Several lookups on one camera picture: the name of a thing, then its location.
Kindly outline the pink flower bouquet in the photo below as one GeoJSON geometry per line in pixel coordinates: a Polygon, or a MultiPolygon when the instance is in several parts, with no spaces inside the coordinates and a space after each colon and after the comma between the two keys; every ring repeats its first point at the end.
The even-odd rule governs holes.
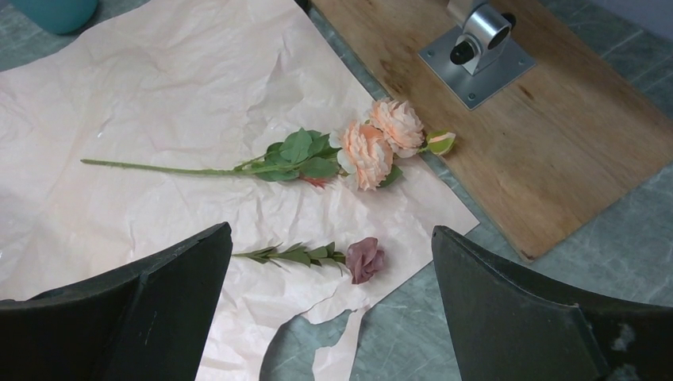
{"type": "Polygon", "coordinates": [[[335,345],[311,333],[271,378],[457,380],[436,279],[413,302],[390,298],[433,274],[436,225],[478,223],[421,158],[368,192],[83,164],[228,169],[298,129],[341,129],[371,101],[292,1],[151,1],[4,71],[1,296],[89,278],[222,221],[238,253],[376,237],[385,268],[359,286],[334,266],[233,259],[198,379],[258,380],[284,323],[344,315],[335,345]]]}

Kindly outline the peach orange flower stem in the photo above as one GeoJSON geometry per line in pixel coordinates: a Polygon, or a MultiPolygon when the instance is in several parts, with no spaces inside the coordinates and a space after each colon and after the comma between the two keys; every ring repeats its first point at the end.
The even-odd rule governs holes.
{"type": "Polygon", "coordinates": [[[372,103],[361,120],[331,133],[300,128],[270,144],[265,153],[232,169],[186,169],[84,159],[83,164],[181,175],[254,176],[269,183],[301,180],[324,187],[338,177],[360,191],[387,187],[402,175],[396,160],[423,152],[442,156],[455,144],[453,132],[427,133],[407,101],[372,103]]]}

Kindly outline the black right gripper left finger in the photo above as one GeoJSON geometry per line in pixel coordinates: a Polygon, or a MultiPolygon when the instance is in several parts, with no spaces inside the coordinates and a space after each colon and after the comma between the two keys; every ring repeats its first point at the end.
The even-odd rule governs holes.
{"type": "Polygon", "coordinates": [[[3,300],[2,379],[195,379],[231,234],[222,222],[89,279],[3,300]]]}

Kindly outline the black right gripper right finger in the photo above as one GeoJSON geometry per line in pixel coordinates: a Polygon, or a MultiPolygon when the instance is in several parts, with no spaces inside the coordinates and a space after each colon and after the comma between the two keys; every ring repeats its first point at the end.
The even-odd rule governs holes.
{"type": "Polygon", "coordinates": [[[671,379],[670,307],[573,287],[446,226],[432,253],[462,379],[671,379]]]}

